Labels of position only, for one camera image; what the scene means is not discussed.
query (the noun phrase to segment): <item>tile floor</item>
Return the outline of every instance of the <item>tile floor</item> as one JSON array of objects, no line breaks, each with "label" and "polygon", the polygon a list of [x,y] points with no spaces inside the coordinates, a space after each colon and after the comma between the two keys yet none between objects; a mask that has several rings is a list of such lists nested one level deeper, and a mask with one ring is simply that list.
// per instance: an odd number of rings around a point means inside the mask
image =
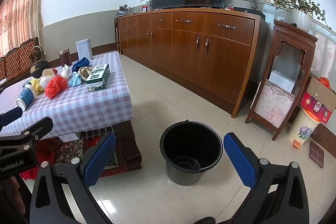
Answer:
[{"label": "tile floor", "polygon": [[[231,116],[171,80],[121,55],[130,88],[137,145],[142,153],[142,169],[99,179],[91,192],[115,224],[192,224],[205,216],[217,222],[232,217],[249,192],[242,185],[227,155],[207,171],[198,183],[180,186],[165,173],[159,150],[163,131],[186,119],[211,126],[221,138],[234,132],[260,158],[271,163],[299,163],[310,207],[310,223],[316,224],[336,196],[336,159],[325,152],[325,167],[309,158],[309,142],[301,150],[290,145],[287,129],[272,141],[271,132],[260,124],[245,124],[248,106],[237,118]],[[76,219],[85,223],[68,187],[64,187]]]}]

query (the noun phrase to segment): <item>checkered tablecloth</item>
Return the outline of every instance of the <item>checkered tablecloth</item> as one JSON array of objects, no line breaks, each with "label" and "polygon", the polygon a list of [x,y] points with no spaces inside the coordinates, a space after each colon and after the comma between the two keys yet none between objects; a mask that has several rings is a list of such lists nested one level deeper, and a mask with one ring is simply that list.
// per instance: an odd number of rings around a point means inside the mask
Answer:
[{"label": "checkered tablecloth", "polygon": [[[86,84],[82,83],[73,88],[68,86],[53,99],[43,92],[33,100],[20,119],[2,129],[0,136],[18,135],[46,116],[54,123],[53,130],[46,138],[104,128],[132,119],[131,96],[118,52],[94,56],[90,67],[105,63],[109,63],[110,77],[104,90],[89,92]],[[6,88],[0,94],[0,113],[17,106],[16,99],[26,80]]]}]

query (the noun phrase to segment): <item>black iron kettle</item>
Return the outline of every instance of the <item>black iron kettle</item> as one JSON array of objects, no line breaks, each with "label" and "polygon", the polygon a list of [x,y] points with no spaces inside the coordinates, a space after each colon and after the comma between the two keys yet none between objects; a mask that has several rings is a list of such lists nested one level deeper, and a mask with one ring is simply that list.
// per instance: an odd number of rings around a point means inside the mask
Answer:
[{"label": "black iron kettle", "polygon": [[30,59],[31,59],[31,68],[30,68],[30,75],[34,78],[40,78],[42,76],[42,72],[44,69],[49,69],[50,65],[47,60],[45,60],[45,55],[43,50],[40,46],[35,46],[31,49],[30,52]]}]

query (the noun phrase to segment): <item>kettle handle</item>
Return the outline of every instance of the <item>kettle handle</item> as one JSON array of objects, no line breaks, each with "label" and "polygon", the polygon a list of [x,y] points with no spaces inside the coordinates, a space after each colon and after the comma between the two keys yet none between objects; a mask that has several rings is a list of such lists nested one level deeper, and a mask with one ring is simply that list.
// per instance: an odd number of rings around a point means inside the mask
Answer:
[{"label": "kettle handle", "polygon": [[41,53],[42,53],[42,60],[44,60],[44,52],[43,52],[42,48],[41,48],[40,46],[34,46],[34,47],[31,49],[31,52],[30,52],[30,60],[31,60],[31,63],[32,63],[32,64],[34,63],[34,61],[33,61],[33,56],[32,56],[34,48],[38,48],[38,49],[41,51]]}]

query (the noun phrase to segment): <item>silver bolt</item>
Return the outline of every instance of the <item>silver bolt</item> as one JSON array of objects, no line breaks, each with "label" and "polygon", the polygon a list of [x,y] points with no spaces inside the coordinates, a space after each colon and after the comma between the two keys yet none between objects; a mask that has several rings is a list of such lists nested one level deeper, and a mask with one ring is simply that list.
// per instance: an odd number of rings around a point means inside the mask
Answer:
[{"label": "silver bolt", "polygon": [[42,168],[45,168],[48,166],[48,162],[47,161],[44,161],[43,163],[41,163],[41,167]]},{"label": "silver bolt", "polygon": [[73,159],[71,160],[71,163],[72,163],[72,164],[77,164],[77,163],[79,163],[79,158],[77,158],[77,157],[73,158]]},{"label": "silver bolt", "polygon": [[297,162],[293,161],[292,162],[292,167],[296,169],[296,168],[299,168],[299,165],[297,164]]},{"label": "silver bolt", "polygon": [[269,161],[268,161],[268,159],[261,158],[261,159],[260,159],[260,163],[261,163],[262,165],[268,165],[268,164],[269,164]]}]

